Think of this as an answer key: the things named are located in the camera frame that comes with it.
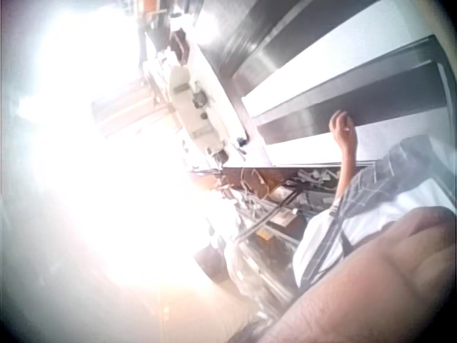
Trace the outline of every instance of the skin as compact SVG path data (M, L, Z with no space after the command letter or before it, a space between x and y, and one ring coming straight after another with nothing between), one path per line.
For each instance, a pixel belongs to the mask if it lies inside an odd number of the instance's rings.
M339 199L356 174L357 133L346 111L335 112L328 127L341 150L341 171L335 193L335 199Z
M454 214L414 209L305 293L260 342L409 342L455 272Z

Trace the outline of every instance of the person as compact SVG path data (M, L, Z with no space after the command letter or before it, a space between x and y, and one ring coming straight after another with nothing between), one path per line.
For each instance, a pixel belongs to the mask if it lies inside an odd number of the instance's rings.
M445 332L454 342L455 150L415 136L354 175L353 120L337 111L329 126L341 173L333 206L308 223L293 258L301 294L238 341L434 342Z
M425 135L404 139L355 175L352 118L337 111L329 128L341 150L341 171L333 206L308 223L293 257L296 283L304 290L409 211L435 206L456 211L456 152L445 144Z

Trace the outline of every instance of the hand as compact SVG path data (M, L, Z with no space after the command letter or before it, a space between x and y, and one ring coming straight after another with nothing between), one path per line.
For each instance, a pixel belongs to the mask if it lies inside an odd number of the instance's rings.
M328 125L333 138L339 145L343 155L355 156L357 151L357 133L352 118L346 111L338 110Z

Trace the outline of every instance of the dark panel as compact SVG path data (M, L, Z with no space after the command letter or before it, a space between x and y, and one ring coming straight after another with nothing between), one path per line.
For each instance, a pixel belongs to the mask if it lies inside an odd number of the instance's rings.
M314 42L377 0L313 0L262 50L235 73L241 96L300 54Z
M278 22L299 0L258 0L239 24L222 52L220 73L232 77Z
M258 128L267 144L329 132L328 122L338 109L365 125L446 106L438 65L430 63L377 81L320 104L296 111Z
M426 38L406 48L358 66L282 103L253 119L256 126L287 116L292 112L359 89L376 81L411 70L429 61L440 61L440 46L434 38Z
M257 0L205 0L195 24L201 51L218 74L227 41Z
M184 10L184 12L192 16L194 25L199 20L203 2L204 0L185 0L185 2L181 5L181 8Z

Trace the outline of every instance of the metal pole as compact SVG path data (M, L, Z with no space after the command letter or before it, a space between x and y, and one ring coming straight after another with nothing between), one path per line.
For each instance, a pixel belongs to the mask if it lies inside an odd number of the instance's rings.
M271 218L276 216L278 214L279 210L283 208L283 206L292 202L301 192L302 192L301 188L295 189L277 207L272 209L271 212L269 212L266 216L264 216L262 219L260 219L258 222L256 222L251 228L249 228L245 232L242 232L241 234L239 234L234 239L235 243L238 244L239 242L242 242L245 239L247 239L252 234L256 233L266 222L268 222Z

